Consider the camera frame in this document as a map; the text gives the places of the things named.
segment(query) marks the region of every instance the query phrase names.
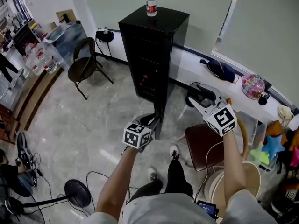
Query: white countertop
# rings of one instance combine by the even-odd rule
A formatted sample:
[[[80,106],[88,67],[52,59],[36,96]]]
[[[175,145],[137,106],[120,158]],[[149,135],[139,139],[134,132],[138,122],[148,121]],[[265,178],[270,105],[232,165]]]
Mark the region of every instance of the white countertop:
[[[277,108],[280,103],[276,99],[269,97],[266,105],[260,105],[258,100],[252,100],[244,95],[241,77],[236,84],[220,80],[204,64],[200,63],[201,59],[203,58],[200,56],[184,51],[181,58],[181,64],[184,65],[180,65],[177,76],[172,73],[175,69],[170,70],[169,76],[186,85],[200,82],[213,86],[220,90],[225,98],[231,98],[235,111],[243,111],[263,123],[278,120]]]

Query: black chair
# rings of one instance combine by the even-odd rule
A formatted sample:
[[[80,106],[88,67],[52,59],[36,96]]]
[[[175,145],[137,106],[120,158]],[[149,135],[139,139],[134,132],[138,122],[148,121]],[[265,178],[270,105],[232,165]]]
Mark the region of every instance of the black chair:
[[[90,57],[83,57],[79,59],[79,52],[86,45],[89,46]],[[74,51],[74,63],[71,65],[67,75],[68,78],[75,83],[77,90],[83,95],[84,99],[87,100],[87,97],[79,89],[79,84],[81,81],[86,80],[90,77],[95,71],[101,72],[111,83],[113,81],[102,71],[103,67],[96,59],[99,54],[95,52],[95,41],[92,37],[87,37],[83,39]]]

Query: window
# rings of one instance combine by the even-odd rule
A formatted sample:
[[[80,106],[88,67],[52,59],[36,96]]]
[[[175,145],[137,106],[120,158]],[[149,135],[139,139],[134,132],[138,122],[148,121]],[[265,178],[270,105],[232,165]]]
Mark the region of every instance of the window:
[[[3,0],[0,0],[0,7],[4,5]]]
[[[13,0],[14,1],[14,5],[16,6],[18,12],[23,16],[23,18],[29,22],[32,17],[24,3],[24,0]]]

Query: colorful toy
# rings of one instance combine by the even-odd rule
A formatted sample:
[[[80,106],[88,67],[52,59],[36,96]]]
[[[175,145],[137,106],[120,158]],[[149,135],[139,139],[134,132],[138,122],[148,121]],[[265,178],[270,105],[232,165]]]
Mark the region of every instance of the colorful toy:
[[[270,155],[270,159],[272,160],[276,153],[284,151],[285,148],[281,145],[282,135],[277,136],[275,138],[267,135],[267,145],[262,148],[263,152],[267,152]]]
[[[265,82],[259,75],[245,75],[242,79],[242,91],[251,99],[259,99],[265,90]]]
[[[252,149],[250,151],[251,155],[254,156],[254,158],[256,159],[256,161],[260,161],[266,165],[269,165],[269,153],[263,152],[262,151],[263,148],[263,143],[260,142],[258,144],[258,147],[255,149]]]

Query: green object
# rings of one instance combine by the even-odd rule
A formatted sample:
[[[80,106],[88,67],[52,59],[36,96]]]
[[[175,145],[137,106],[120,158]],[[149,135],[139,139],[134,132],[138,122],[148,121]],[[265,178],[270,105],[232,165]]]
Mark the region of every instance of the green object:
[[[258,147],[255,149],[252,149],[250,151],[251,155],[254,156],[254,158],[256,159],[256,161],[260,161],[266,165],[269,165],[269,153],[267,152],[263,152],[262,151],[263,148],[263,143],[260,142],[258,144]]]

